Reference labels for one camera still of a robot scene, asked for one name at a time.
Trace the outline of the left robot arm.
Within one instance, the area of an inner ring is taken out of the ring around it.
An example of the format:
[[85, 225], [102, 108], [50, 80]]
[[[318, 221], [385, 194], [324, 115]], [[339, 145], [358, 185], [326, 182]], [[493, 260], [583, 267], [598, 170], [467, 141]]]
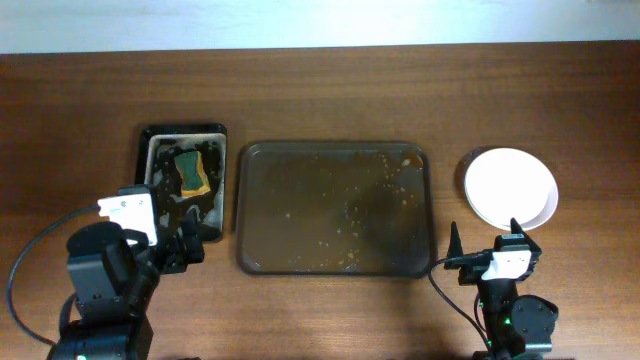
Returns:
[[168, 238], [153, 187], [122, 188], [97, 200], [100, 221], [75, 232], [67, 242], [67, 271], [75, 292], [62, 307], [60, 339], [53, 359], [143, 360], [153, 330], [146, 315], [164, 273], [180, 273], [204, 259], [198, 211], [179, 216]]

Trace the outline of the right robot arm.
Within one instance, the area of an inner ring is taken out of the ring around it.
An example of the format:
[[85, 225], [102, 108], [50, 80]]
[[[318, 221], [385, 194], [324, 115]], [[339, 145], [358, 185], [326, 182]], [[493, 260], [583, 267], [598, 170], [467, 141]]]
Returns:
[[517, 285], [532, 275], [541, 248], [512, 219], [510, 232], [495, 238], [494, 246], [465, 254], [457, 225], [451, 224], [444, 268], [458, 272], [458, 284], [477, 288], [475, 313], [487, 349], [474, 359], [541, 359], [552, 350], [551, 336], [558, 307], [535, 295], [521, 295]]

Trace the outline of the pinkish white plate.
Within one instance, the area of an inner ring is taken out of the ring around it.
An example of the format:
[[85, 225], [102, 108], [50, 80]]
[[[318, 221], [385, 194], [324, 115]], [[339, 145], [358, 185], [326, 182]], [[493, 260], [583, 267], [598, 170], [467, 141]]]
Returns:
[[463, 190], [478, 217], [503, 230], [516, 220], [523, 230], [538, 228], [555, 214], [559, 188], [537, 157], [515, 148], [492, 148], [475, 155], [464, 171]]

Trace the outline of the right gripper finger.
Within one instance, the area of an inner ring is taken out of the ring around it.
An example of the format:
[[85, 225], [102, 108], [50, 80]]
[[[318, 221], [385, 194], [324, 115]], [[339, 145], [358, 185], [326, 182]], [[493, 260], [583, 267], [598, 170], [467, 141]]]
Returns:
[[528, 235], [515, 218], [510, 219], [510, 231], [508, 235], [510, 239], [527, 239]]
[[447, 250], [447, 258], [454, 259], [463, 255], [463, 249], [461, 245], [461, 238], [459, 235], [458, 227], [455, 221], [451, 222], [450, 226], [450, 239], [449, 247]]

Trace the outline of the green orange sponge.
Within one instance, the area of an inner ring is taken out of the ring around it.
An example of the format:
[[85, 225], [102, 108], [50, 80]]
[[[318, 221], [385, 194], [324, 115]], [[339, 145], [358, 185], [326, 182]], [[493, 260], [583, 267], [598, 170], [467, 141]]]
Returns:
[[180, 194], [183, 198], [200, 196], [211, 191], [199, 151], [182, 153], [174, 158], [174, 163], [181, 179]]

